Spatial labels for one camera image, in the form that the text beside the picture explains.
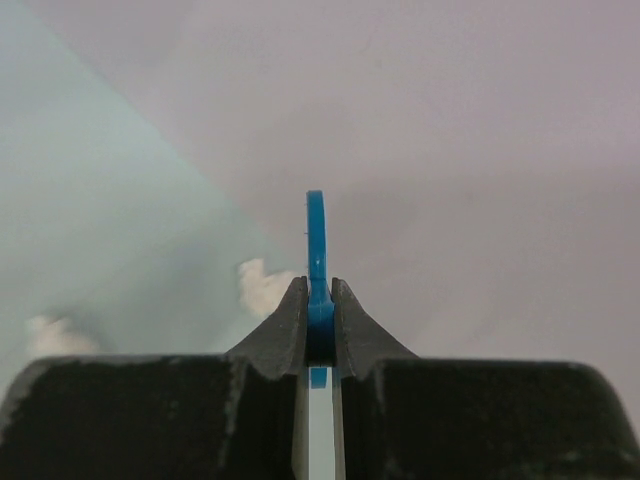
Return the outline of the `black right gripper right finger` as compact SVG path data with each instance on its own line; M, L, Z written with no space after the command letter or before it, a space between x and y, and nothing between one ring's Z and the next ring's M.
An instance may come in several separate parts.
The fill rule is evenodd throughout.
M345 280L334 278L331 294L335 369L340 379L365 378L378 361L418 358L365 311Z

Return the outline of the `blue plastic hand brush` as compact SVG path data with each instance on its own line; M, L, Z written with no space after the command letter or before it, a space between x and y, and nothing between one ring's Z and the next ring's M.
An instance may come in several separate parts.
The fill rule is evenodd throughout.
M334 302L328 285L327 242L324 197L321 190L306 193L308 307L307 363L312 389L327 386L328 368L333 365Z

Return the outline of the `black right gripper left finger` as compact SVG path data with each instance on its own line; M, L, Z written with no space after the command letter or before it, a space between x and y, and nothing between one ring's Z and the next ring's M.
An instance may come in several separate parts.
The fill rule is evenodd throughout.
M307 380L306 367L307 278L295 277L275 311L225 355L228 383L253 368L267 381L285 377Z

